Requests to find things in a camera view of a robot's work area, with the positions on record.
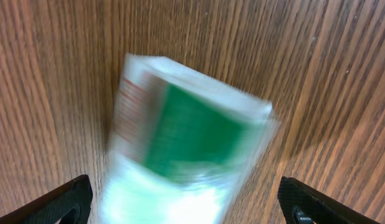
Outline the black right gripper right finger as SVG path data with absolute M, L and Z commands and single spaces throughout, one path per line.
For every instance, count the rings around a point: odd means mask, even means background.
M 287 224 L 379 224 L 292 177 L 283 177 L 277 199 Z

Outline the white green medicine box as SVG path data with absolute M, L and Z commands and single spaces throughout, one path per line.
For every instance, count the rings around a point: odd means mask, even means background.
M 221 223 L 271 141 L 272 104 L 170 58 L 129 54 L 101 223 Z

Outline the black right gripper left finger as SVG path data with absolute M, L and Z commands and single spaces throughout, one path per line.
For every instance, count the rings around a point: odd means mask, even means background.
M 0 224 L 87 224 L 93 191 L 88 175 L 80 175 L 0 218 Z

